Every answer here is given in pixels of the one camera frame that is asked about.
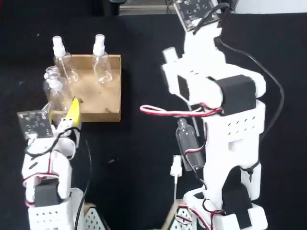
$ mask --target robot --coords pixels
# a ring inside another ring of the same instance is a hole
[[[22,175],[30,229],[83,230],[84,215],[78,211],[80,203],[83,207],[83,192],[71,188],[70,165],[80,140],[79,102],[76,98],[73,100],[56,128],[51,125],[48,106],[43,110],[18,113],[28,140]]]
[[[266,92],[266,81],[257,72],[227,64],[215,46],[222,32],[215,12],[224,6],[210,0],[174,1],[186,32],[184,54],[178,58],[175,48],[164,50],[162,70],[169,92],[181,98],[190,112],[170,114],[199,115],[206,139],[203,186],[188,191],[185,205],[179,207],[197,217],[193,218],[194,230],[197,219],[208,230],[264,230],[268,227],[264,209],[251,201],[260,196],[259,139],[265,104],[258,98]],[[204,111],[192,111],[194,105],[202,105]],[[141,111],[167,115],[153,106],[141,106]],[[240,181],[226,191],[232,169],[239,170]]]

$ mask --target cardboard box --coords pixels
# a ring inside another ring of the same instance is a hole
[[[110,55],[113,80],[100,84],[94,74],[92,55],[72,55],[80,79],[70,85],[80,100],[82,122],[120,121],[121,57]]]

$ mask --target circuit board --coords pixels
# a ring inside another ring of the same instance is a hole
[[[24,138],[50,138],[53,137],[48,114],[42,110],[33,110],[17,113]]]
[[[211,0],[175,0],[174,7],[186,31],[193,30],[201,18],[214,7]],[[219,21],[216,13],[209,17],[203,25]]]

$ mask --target plastic bottle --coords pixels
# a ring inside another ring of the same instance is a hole
[[[55,36],[52,38],[53,52],[55,57],[55,65],[58,66],[61,76],[66,77],[68,83],[71,84],[79,80],[79,74],[73,65],[71,54],[66,53],[62,38]]]
[[[51,118],[56,125],[65,117],[72,104],[71,94],[64,89],[59,79],[48,79],[50,87],[49,102],[51,103]]]
[[[59,73],[59,69],[56,66],[50,66],[46,69],[46,73],[44,74],[44,84],[43,84],[43,89],[46,94],[46,97],[49,99],[50,96],[50,86],[48,81],[50,80],[59,80],[63,84],[63,90],[65,90],[67,93],[71,95],[72,98],[72,93],[69,88],[69,84],[66,78],[62,77]]]
[[[195,135],[195,129],[188,125],[187,120],[184,118],[178,120],[176,138],[185,169],[186,171],[191,171],[192,169],[187,163],[184,154],[188,149],[198,149],[199,143]],[[195,170],[203,168],[205,165],[205,159],[202,151],[188,153],[186,157]]]
[[[105,36],[97,34],[93,47],[93,69],[100,83],[113,79],[109,55],[105,51]]]

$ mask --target black background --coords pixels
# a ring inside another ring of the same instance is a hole
[[[271,230],[305,224],[307,14],[231,15],[224,25],[225,43],[254,55],[285,89],[283,113],[260,145],[261,195]],[[73,186],[84,189],[88,159],[93,177],[87,202],[97,205],[112,229],[161,227],[172,205],[176,119],[144,115],[142,104],[184,110],[168,93],[160,65],[161,51],[175,46],[182,53],[184,32],[174,15],[75,18],[0,23],[0,221],[7,229],[28,229],[21,168],[26,145],[16,112],[42,108],[43,74],[52,65],[51,38],[61,35],[67,50],[90,54],[94,36],[106,35],[106,50],[122,55],[122,121],[83,125],[81,146],[72,161]],[[227,61],[260,71],[241,55],[225,51]],[[267,121],[280,96],[267,80]],[[178,184],[178,197],[199,187],[191,173]]]

